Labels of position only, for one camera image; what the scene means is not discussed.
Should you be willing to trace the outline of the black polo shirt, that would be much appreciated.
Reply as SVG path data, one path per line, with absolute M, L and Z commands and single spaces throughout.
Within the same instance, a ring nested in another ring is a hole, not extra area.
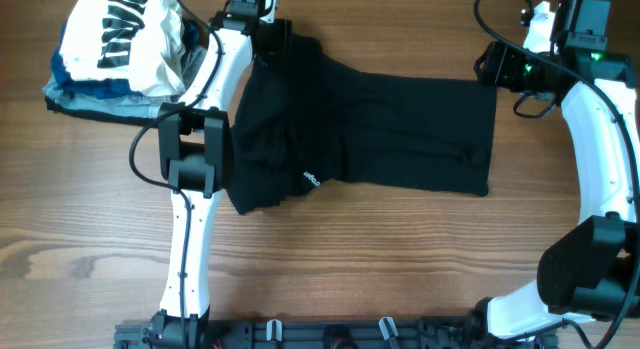
M 228 196 L 239 214 L 330 180 L 485 196 L 496 102 L 473 81 L 362 72 L 295 35 L 255 58 Z

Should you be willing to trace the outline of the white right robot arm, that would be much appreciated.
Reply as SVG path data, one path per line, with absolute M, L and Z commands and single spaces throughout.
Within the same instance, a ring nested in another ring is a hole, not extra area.
M 580 185 L 577 226 L 542 255 L 534 281 L 470 314 L 476 343 L 531 343 L 563 325 L 639 316 L 637 80 L 630 57 L 568 46 L 554 56 L 494 41 L 474 70 L 482 84 L 550 94 L 572 137 Z

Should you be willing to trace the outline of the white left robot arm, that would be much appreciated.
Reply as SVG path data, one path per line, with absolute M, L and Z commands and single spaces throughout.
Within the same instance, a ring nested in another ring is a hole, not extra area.
M 191 86 L 177 103 L 162 105 L 151 122 L 158 134 L 158 184 L 171 192 L 169 272 L 157 313 L 132 333 L 117 328 L 117 348 L 219 345 L 208 324 L 208 265 L 217 209 L 233 166 L 228 109 L 254 58 L 288 49 L 292 24 L 219 12 L 210 28 Z

